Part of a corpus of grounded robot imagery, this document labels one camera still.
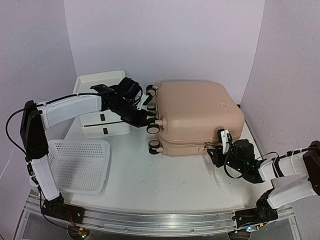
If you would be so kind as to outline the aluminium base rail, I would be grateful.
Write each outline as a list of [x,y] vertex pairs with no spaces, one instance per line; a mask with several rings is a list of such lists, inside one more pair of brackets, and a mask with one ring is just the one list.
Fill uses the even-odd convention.
[[76,225],[83,227],[88,232],[96,230],[127,236],[182,238],[214,236],[236,231],[262,231],[269,228],[273,223],[287,220],[290,239],[301,239],[301,233],[297,227],[295,213],[291,205],[282,206],[277,214],[277,219],[248,227],[239,225],[233,208],[199,212],[130,212],[85,206],[76,217]]

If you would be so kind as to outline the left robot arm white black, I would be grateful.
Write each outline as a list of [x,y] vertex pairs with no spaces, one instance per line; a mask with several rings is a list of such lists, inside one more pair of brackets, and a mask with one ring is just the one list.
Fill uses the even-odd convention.
[[45,217],[68,220],[83,208],[65,203],[49,163],[47,131],[68,120],[87,114],[111,111],[136,128],[149,124],[144,106],[153,95],[138,82],[124,77],[114,85],[96,84],[89,92],[79,92],[36,103],[29,100],[22,109],[20,136],[31,182],[42,196],[40,212]]

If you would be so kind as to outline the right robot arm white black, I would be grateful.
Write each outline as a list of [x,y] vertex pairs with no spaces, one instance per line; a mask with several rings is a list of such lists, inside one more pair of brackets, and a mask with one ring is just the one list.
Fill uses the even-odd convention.
[[296,180],[273,185],[256,201],[254,208],[237,210],[233,219],[237,229],[246,229],[275,221],[278,209],[284,205],[320,194],[320,142],[314,140],[305,148],[290,150],[272,158],[255,157],[254,146],[247,139],[230,141],[207,149],[212,163],[222,167],[225,174],[233,178],[229,168],[239,173],[238,178],[252,184],[285,180],[296,176]]

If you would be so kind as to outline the pink hard-shell suitcase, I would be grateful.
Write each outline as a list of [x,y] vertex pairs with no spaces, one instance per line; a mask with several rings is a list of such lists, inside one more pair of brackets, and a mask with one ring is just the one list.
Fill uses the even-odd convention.
[[155,97],[156,119],[146,129],[157,135],[148,143],[151,154],[205,154],[220,144],[219,130],[228,130],[235,141],[242,135],[244,114],[218,82],[164,81],[149,86],[147,92]]

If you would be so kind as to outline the white perforated plastic basket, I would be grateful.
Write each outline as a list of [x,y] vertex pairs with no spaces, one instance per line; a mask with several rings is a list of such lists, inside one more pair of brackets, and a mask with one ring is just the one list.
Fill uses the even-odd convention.
[[111,146],[106,140],[50,140],[48,154],[31,162],[48,200],[62,192],[99,194],[107,178]]

